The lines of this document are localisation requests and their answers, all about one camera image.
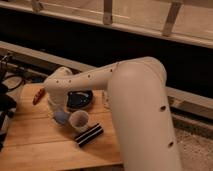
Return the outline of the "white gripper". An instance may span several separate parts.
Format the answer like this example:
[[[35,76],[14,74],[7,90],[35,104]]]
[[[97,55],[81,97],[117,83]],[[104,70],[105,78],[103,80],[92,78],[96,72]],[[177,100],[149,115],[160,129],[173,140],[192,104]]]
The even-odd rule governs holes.
[[[66,112],[65,102],[54,100],[51,96],[48,97],[48,105],[52,111],[52,116],[55,116],[57,112]]]

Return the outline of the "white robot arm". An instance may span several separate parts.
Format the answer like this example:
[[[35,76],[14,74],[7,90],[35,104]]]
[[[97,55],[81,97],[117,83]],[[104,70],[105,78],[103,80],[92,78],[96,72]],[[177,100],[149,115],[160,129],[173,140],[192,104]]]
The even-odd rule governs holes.
[[[57,70],[44,87],[56,106],[66,103],[70,91],[107,92],[125,171],[182,171],[166,77],[159,60],[142,57],[76,75]]]

